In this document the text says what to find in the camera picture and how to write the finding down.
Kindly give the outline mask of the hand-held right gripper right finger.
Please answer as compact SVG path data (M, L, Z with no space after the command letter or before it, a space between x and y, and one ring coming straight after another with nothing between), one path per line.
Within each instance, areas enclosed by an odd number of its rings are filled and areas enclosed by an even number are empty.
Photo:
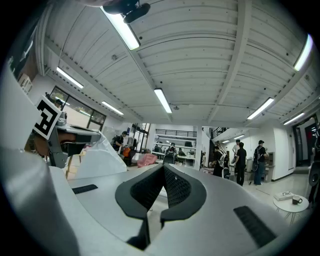
M199 180L206 199L186 220L165 223L149 246L152 256L244 256L259 249L234 210L248 207L276 236L289 230L286 220L270 205L237 183L177 166L181 173Z

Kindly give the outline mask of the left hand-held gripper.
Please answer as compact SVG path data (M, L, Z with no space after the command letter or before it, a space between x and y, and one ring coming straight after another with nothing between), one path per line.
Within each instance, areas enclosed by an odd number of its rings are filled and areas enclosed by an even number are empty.
M64 168L70 156L81 152L84 144L96 143L101 139L100 131L67 124L65 112L56 107L47 97L41 96L35 104L40 116L33 133L46 139L49 148L49 164ZM75 134L75 142L60 144L58 133Z

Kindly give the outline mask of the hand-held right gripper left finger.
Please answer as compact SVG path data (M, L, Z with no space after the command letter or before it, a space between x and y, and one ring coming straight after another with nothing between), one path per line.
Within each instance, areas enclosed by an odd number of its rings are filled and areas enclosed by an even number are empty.
M77 194L77 199L99 224L126 242L139 234L143 222L123 212L115 199L116 189L121 183L156 166L152 164L112 175L71 179L68 183L72 189L91 184L97 186L97 189Z

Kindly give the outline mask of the translucent white plastic bag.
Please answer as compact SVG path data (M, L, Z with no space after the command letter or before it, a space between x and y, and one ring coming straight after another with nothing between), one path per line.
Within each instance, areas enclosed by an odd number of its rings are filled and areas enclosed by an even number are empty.
M75 179L108 176L127 171L122 158L113 149L108 139L99 131L100 139L85 153L75 174Z

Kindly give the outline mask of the person's left forearm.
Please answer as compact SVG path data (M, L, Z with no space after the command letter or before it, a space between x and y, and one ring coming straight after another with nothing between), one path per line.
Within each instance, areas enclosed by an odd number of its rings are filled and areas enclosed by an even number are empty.
M24 150L41 157L48 157L50 152L46 139L35 133L29 135Z

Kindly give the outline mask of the person's left hand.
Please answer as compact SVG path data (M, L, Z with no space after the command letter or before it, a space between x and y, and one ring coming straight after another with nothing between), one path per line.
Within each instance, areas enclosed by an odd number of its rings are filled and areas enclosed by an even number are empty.
M58 140L61 145L64 143L72 143L76 141L76 135L73 133L60 132L58 133Z

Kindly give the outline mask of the black railed staircase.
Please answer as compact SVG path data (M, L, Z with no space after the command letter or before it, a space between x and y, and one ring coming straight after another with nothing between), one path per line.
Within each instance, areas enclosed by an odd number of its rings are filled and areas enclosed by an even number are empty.
M217 137L226 132L229 128L228 127L216 127L210 129L210 141L215 145L218 146L221 150L223 150L222 143L217 140Z

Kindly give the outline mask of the black double door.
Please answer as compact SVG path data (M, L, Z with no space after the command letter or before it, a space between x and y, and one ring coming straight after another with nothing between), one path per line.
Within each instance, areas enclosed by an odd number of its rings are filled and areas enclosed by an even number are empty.
M318 118L315 114L292 127L295 142L295 168L307 168L314 157Z

